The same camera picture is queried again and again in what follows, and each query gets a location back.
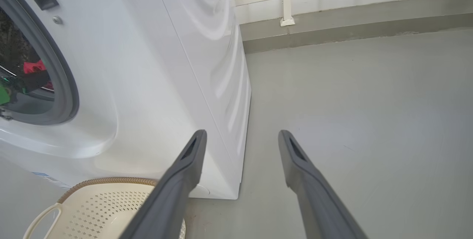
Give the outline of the white front-load washing machine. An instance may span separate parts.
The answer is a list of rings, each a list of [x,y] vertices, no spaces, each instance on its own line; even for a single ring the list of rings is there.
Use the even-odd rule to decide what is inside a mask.
[[[57,0],[42,11],[78,88],[76,115],[0,120],[0,157],[70,186],[160,179],[198,130],[207,148],[193,198],[238,199],[251,84],[232,0]]]

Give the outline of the grey rubber door gasket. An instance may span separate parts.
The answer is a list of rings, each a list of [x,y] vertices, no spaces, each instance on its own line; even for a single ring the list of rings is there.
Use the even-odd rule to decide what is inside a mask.
[[[9,118],[0,115],[0,120],[14,120],[38,126],[51,126],[69,121],[78,111],[78,88],[57,42],[27,0],[0,0],[0,8],[17,24],[46,65],[55,94],[52,109],[43,114],[13,112]]]

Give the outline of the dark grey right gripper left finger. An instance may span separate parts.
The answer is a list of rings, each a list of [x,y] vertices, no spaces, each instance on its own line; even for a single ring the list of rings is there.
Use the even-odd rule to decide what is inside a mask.
[[[179,239],[189,194],[199,184],[207,133],[196,131],[119,239]]]

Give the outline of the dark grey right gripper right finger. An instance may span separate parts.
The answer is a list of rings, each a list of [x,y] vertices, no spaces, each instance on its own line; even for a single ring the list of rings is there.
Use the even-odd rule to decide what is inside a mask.
[[[307,239],[368,239],[294,135],[278,134],[286,185],[297,195]]]

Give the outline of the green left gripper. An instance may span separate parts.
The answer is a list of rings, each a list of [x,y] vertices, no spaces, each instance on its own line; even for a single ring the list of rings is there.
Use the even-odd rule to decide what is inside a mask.
[[[30,93],[45,86],[50,81],[47,71],[36,71],[15,77],[14,89],[23,94]],[[13,84],[5,77],[0,77],[0,106],[15,103]]]

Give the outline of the blue energy label sticker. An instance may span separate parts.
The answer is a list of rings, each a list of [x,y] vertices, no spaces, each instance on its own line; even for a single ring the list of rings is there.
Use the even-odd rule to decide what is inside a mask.
[[[42,179],[54,184],[55,186],[58,186],[59,188],[63,188],[63,189],[70,189],[71,186],[68,185],[68,184],[65,184],[59,180],[56,180],[54,177],[51,177],[45,173],[40,173],[40,172],[32,172],[34,175],[37,175],[39,177],[41,177]]]

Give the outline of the cream perforated laundry basket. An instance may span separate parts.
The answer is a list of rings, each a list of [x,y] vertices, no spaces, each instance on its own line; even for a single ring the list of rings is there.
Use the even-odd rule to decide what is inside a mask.
[[[58,216],[44,239],[119,239],[157,183],[137,177],[81,182],[39,214],[23,239],[30,239],[39,222],[54,210],[58,210]],[[184,239],[185,232],[183,220],[179,239]]]

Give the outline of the steel perforated drum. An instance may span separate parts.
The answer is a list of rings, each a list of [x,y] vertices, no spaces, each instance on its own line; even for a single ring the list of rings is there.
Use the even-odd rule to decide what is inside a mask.
[[[36,71],[47,71],[46,65],[17,24],[0,8],[0,77],[11,81],[14,89],[15,77]],[[43,114],[54,105],[53,83],[50,79],[45,86],[27,94],[15,90],[15,99],[15,103],[0,106],[0,115],[9,118],[13,112]]]

